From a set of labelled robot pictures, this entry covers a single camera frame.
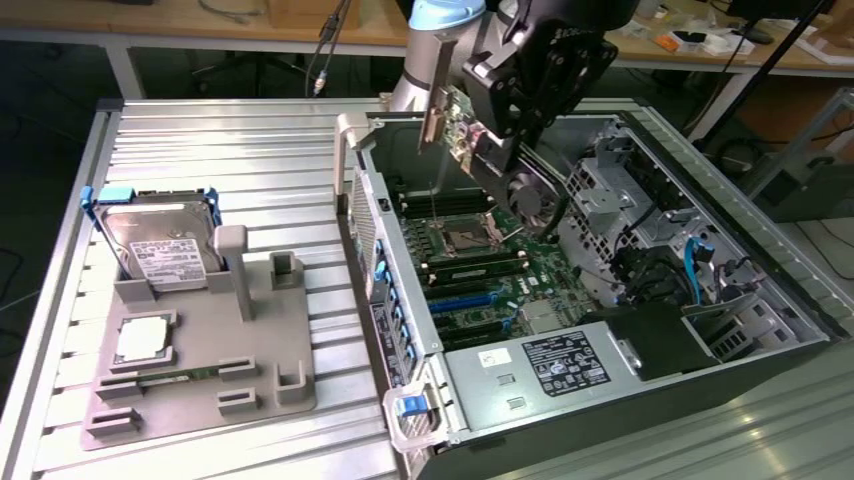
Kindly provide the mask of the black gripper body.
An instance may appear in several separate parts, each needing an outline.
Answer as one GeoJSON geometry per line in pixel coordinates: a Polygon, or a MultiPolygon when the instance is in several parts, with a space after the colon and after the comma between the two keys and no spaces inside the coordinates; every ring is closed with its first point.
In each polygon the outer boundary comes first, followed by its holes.
{"type": "Polygon", "coordinates": [[[636,3],[625,0],[521,1],[505,39],[517,47],[527,38],[605,39],[634,12],[636,3]]]}

